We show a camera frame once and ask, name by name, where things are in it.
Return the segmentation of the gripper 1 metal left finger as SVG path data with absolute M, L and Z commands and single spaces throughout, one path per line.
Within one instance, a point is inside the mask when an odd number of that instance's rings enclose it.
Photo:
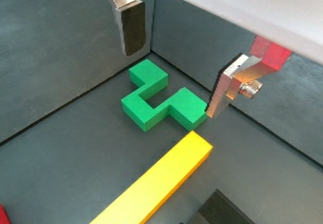
M 120 30 L 122 51 L 134 54 L 145 45 L 145 3 L 141 0 L 109 0 Z

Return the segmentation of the gripper 1 metal right finger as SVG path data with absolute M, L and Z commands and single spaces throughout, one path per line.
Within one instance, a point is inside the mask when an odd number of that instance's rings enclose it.
M 262 87 L 258 78 L 274 72 L 274 68 L 254 56 L 238 54 L 221 68 L 205 108 L 209 117 L 217 117 L 238 95 L 253 98 Z

